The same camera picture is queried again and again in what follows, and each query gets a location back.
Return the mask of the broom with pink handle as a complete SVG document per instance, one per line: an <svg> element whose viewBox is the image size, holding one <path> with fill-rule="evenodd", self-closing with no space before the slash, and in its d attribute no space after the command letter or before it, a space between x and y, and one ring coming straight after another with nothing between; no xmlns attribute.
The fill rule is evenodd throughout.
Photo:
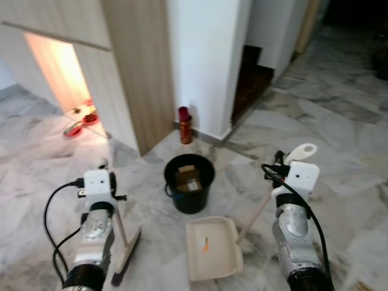
<svg viewBox="0 0 388 291"><path fill-rule="evenodd" d="M115 272L111 279L111 285L113 287L119 287L124 280L134 255L136 254L136 250L138 249L139 239L142 235L142 227L138 226L132 235L128 235L127 228L124 225L124 219L122 218L118 206L116 206L114 211L113 222L116 224L115 230L119 233L122 257L118 263L116 263Z"/></svg>

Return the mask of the beige plastic dustpan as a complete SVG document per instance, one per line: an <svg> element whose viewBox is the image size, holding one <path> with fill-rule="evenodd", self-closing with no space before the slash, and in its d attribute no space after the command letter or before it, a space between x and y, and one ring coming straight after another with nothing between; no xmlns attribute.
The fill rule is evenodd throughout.
<svg viewBox="0 0 388 291"><path fill-rule="evenodd" d="M222 279L244 271L241 243L272 200L268 191L250 218L238 225L225 216L195 219L186 225L187 269L191 282Z"/></svg>

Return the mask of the red bowl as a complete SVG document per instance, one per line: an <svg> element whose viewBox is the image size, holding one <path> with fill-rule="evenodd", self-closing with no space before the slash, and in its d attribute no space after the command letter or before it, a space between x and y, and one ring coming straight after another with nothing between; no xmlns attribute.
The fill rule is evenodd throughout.
<svg viewBox="0 0 388 291"><path fill-rule="evenodd" d="M83 128L83 122L78 121L74 122L74 124L72 125L69 125L69 127L65 128L62 133L64 136L66 136L66 138L75 138L76 136L81 134Z"/></svg>
<svg viewBox="0 0 388 291"><path fill-rule="evenodd" d="M87 127L90 127L90 125L97 124L97 122L99 122L99 115L96 113L96 109L90 108L89 113L83 116L81 122L83 122L83 124Z"/></svg>

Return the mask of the brown cardboard piece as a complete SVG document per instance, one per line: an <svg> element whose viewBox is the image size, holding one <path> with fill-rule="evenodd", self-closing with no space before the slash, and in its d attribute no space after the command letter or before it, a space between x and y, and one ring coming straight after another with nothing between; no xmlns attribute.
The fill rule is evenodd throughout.
<svg viewBox="0 0 388 291"><path fill-rule="evenodd" d="M180 192L196 192L202 189L199 170L193 165L183 166L175 173L176 189Z"/></svg>

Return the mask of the black plastic bucket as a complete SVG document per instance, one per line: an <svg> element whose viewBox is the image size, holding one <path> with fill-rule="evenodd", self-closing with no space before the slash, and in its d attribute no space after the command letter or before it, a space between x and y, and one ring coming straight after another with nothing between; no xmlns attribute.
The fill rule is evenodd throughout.
<svg viewBox="0 0 388 291"><path fill-rule="evenodd" d="M175 173L183 166L195 166L199 170L202 189L196 192L180 192L176 189ZM213 164L202 155L197 153L184 153L172 158L164 167L164 192L178 211L185 214L199 213L206 207L210 187L215 180Z"/></svg>

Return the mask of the red spray can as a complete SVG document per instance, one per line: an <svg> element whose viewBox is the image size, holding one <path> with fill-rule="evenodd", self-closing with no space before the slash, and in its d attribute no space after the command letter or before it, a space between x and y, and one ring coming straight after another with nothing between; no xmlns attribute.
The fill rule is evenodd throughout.
<svg viewBox="0 0 388 291"><path fill-rule="evenodd" d="M178 130L181 144L192 143L192 116L186 106L178 108Z"/></svg>

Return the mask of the wooden cabinet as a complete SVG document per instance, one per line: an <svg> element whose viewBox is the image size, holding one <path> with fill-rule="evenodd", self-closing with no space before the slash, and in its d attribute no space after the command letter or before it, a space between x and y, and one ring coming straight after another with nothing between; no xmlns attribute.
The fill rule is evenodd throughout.
<svg viewBox="0 0 388 291"><path fill-rule="evenodd" d="M141 155L172 133L167 0L0 0L0 56L64 113L94 102L109 138Z"/></svg>

